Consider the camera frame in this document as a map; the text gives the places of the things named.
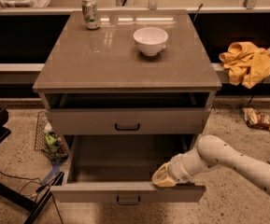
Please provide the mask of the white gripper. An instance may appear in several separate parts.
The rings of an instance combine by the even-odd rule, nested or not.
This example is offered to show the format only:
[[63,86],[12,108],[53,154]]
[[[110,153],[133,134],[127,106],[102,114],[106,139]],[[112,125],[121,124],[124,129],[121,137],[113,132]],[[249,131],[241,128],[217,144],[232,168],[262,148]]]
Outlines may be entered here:
[[192,176],[185,168],[182,155],[174,156],[170,162],[164,163],[152,176],[152,183],[160,188],[174,187],[176,184],[185,184]]

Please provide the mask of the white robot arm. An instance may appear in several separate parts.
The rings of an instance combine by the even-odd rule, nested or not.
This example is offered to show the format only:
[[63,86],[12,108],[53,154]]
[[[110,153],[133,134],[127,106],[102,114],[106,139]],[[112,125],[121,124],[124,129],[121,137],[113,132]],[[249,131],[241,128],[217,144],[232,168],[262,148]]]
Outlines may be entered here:
[[193,149],[164,163],[153,174],[152,183],[162,188],[174,187],[218,166],[237,172],[270,196],[270,164],[236,151],[215,135],[201,136]]

